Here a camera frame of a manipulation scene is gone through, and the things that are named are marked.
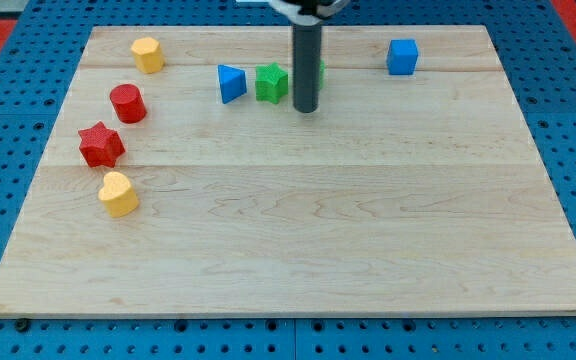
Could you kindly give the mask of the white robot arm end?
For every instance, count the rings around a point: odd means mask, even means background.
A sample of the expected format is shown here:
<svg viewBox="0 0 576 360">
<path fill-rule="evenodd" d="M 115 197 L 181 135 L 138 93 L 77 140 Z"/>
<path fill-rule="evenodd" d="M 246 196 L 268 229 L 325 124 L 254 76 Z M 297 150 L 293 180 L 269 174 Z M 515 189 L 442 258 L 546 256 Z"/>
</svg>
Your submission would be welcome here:
<svg viewBox="0 0 576 360">
<path fill-rule="evenodd" d="M 319 25 L 341 12 L 350 0 L 269 0 L 269 6 L 300 26 Z"/>
</svg>

